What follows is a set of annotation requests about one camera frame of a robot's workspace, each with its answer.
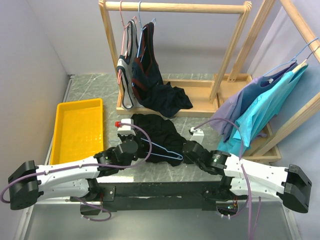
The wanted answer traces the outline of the black tank top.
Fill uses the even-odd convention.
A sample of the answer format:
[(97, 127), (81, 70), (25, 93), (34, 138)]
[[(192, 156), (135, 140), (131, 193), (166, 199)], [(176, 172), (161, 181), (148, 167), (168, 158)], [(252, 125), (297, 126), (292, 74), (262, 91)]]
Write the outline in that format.
[(167, 162), (173, 167), (183, 162), (182, 149), (187, 140), (177, 132), (171, 120), (156, 114), (133, 114), (131, 119), (151, 139), (152, 151), (148, 162)]

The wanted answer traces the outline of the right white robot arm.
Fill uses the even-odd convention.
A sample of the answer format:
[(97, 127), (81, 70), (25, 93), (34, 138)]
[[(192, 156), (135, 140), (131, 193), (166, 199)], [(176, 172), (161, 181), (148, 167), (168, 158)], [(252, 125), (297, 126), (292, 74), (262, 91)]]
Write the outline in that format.
[(282, 204), (295, 212), (306, 214), (312, 182), (297, 165), (270, 166), (220, 150), (208, 151), (196, 141), (182, 147), (183, 158), (202, 171), (221, 176), (220, 183), (204, 191), (204, 196), (216, 201), (229, 201), (236, 197), (262, 197)]

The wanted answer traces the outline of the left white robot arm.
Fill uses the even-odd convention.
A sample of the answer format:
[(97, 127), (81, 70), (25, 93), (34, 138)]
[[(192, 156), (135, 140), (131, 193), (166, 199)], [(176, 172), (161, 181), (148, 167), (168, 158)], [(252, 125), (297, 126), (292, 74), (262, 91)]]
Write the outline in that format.
[(57, 165), (22, 163), (8, 178), (11, 210), (22, 210), (35, 203), (59, 197), (88, 201), (100, 195), (97, 179), (130, 168), (142, 149), (137, 135), (121, 135), (121, 143), (82, 160)]

